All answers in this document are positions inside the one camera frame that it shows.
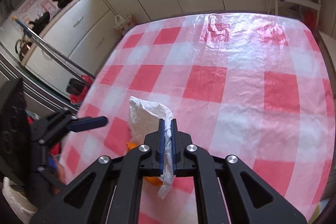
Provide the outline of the person's left hand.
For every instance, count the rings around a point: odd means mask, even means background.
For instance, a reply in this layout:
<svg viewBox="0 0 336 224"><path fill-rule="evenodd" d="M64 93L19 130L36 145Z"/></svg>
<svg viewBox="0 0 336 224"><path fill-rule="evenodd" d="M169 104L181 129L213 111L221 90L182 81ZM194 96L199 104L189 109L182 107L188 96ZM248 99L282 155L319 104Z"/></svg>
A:
<svg viewBox="0 0 336 224"><path fill-rule="evenodd" d="M59 163L58 159L53 155L52 156L55 164L56 164L56 169L57 169L57 178L58 180L65 184L65 177L64 177L64 168L63 166Z"/></svg>

